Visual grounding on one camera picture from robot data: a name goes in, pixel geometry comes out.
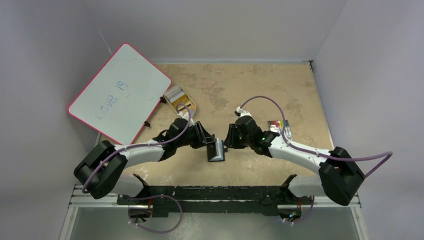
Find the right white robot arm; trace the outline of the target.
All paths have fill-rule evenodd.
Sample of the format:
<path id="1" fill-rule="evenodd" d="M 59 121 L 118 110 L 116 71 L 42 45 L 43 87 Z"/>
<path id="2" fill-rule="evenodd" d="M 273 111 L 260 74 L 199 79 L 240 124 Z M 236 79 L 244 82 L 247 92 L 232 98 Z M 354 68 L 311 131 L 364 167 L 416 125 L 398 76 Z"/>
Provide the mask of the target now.
<path id="1" fill-rule="evenodd" d="M 256 154 L 286 160 L 312 171 L 314 176 L 296 175 L 281 189 L 288 204 L 301 197 L 326 196 L 347 206 L 365 180 L 364 173 L 343 148 L 333 150 L 291 143 L 281 133 L 263 131 L 248 115 L 231 123 L 223 144 L 228 149 L 251 148 Z"/>

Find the black card holder wallet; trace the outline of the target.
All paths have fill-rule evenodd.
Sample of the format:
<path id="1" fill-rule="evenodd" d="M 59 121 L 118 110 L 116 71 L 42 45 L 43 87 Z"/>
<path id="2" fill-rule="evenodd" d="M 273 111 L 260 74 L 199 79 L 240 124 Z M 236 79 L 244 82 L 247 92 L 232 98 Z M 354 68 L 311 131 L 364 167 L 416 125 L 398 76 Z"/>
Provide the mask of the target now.
<path id="1" fill-rule="evenodd" d="M 209 143 L 206 146 L 207 161 L 210 163 L 225 161 L 225 153 L 227 149 L 224 146 L 224 141 L 217 138 L 215 142 Z"/>

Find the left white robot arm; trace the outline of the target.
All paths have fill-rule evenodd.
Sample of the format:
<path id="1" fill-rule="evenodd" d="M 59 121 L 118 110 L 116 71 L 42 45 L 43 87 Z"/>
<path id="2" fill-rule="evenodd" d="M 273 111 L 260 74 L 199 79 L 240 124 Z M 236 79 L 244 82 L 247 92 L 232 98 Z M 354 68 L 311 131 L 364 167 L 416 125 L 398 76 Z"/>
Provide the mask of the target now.
<path id="1" fill-rule="evenodd" d="M 168 129 L 143 143 L 119 145 L 108 140 L 100 141 L 75 167 L 73 175 L 82 184 L 82 192 L 94 199 L 116 193 L 127 195 L 136 204 L 142 205 L 149 199 L 146 183 L 139 176 L 123 176 L 124 169 L 167 160 L 184 146 L 199 149 L 216 141 L 199 121 L 191 123 L 177 118 Z"/>

